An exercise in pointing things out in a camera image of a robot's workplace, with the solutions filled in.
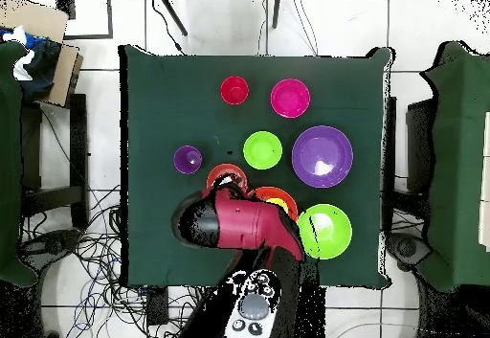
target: red bowl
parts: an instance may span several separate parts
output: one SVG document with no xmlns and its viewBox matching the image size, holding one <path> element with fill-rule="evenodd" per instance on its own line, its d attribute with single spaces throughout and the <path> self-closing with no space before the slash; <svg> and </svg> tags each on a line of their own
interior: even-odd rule
<svg viewBox="0 0 490 338">
<path fill-rule="evenodd" d="M 241 182 L 238 184 L 236 183 L 244 192 L 247 191 L 247 176 L 245 176 L 245 173 L 243 172 L 242 169 L 240 169 L 236 165 L 232 164 L 221 164 L 218 165 L 217 167 L 214 167 L 210 174 L 208 175 L 208 179 L 206 180 L 206 187 L 209 189 L 214 181 L 219 177 L 223 176 L 226 173 L 231 173 L 237 177 L 241 178 Z"/>
<path fill-rule="evenodd" d="M 230 76 L 221 83 L 221 97 L 231 105 L 242 104 L 249 95 L 249 86 L 244 78 Z"/>
<path fill-rule="evenodd" d="M 298 207 L 296 206 L 296 201 L 289 193 L 285 192 L 283 189 L 274 188 L 272 186 L 264 186 L 262 188 L 257 188 L 253 193 L 260 200 L 267 201 L 270 198 L 279 198 L 283 200 L 287 205 L 287 210 L 289 216 L 298 221 Z"/>
</svg>

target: controller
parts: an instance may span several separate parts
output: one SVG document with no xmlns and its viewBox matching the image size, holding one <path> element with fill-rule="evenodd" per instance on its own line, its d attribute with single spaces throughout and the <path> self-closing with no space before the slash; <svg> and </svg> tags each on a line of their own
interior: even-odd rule
<svg viewBox="0 0 490 338">
<path fill-rule="evenodd" d="M 274 272 L 259 269 L 242 284 L 225 328 L 226 338 L 269 338 L 280 298 Z"/>
</svg>

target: table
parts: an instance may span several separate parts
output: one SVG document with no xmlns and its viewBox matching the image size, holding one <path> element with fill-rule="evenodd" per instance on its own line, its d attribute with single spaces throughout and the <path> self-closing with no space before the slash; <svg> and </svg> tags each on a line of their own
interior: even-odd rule
<svg viewBox="0 0 490 338">
<path fill-rule="evenodd" d="M 121 46 L 120 57 L 122 166 L 127 162 L 122 171 L 122 208 L 127 209 L 122 258 L 130 285 L 218 282 L 234 251 L 181 245 L 170 217 L 183 198 L 206 187 L 208 173 L 221 163 L 240 166 L 254 187 L 286 190 L 300 211 L 329 203 L 347 213 L 351 244 L 339 257 L 322 261 L 321 284 L 387 285 L 378 273 L 378 246 L 383 72 L 389 49 L 352 58 L 153 56 Z M 221 82 L 230 75 L 249 84 L 249 97 L 239 106 L 220 97 Z M 310 106 L 296 119 L 282 118 L 270 105 L 273 86 L 286 78 L 300 79 L 310 90 Z M 349 175 L 331 189 L 310 188 L 291 166 L 294 142 L 319 124 L 341 129 L 354 152 Z M 246 138 L 258 130 L 271 131 L 282 142 L 282 158 L 271 169 L 253 169 L 243 157 Z M 173 166 L 173 153 L 182 145 L 196 146 L 203 154 L 195 174 L 181 174 Z"/>
</svg>

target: table leg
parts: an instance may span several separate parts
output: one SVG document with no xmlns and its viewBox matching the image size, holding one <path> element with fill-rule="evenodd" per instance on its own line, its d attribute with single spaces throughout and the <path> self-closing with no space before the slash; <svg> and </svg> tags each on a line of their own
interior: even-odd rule
<svg viewBox="0 0 490 338">
<path fill-rule="evenodd" d="M 269 0 L 265 0 L 265 55 L 269 55 Z"/>
<path fill-rule="evenodd" d="M 174 11 L 170 2 L 168 0 L 162 0 L 162 1 L 164 2 L 164 6 L 166 7 L 167 11 L 170 13 L 171 17 L 173 18 L 173 21 L 175 22 L 175 24 L 177 24 L 177 27 L 179 27 L 179 30 L 182 33 L 182 35 L 188 36 L 187 30 L 184 28 L 184 25 L 180 21 L 177 13 Z"/>
<path fill-rule="evenodd" d="M 274 14 L 272 17 L 272 28 L 274 29 L 278 27 L 279 2 L 280 0 L 274 0 Z"/>
<path fill-rule="evenodd" d="M 71 203 L 72 224 L 84 229 L 88 225 L 88 141 L 87 105 L 84 94 L 70 96 L 70 186 L 79 187 L 80 200 Z"/>
</svg>

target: lime green bowl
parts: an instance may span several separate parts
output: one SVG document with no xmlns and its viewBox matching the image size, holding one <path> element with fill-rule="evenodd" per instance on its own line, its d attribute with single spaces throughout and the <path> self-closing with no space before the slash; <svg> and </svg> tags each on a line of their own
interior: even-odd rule
<svg viewBox="0 0 490 338">
<path fill-rule="evenodd" d="M 347 215 L 330 204 L 317 204 L 301 213 L 298 226 L 304 252 L 313 258 L 338 257 L 352 239 Z"/>
<path fill-rule="evenodd" d="M 243 145 L 243 156 L 252 168 L 268 169 L 279 162 L 282 145 L 279 138 L 268 131 L 254 132 Z"/>
</svg>

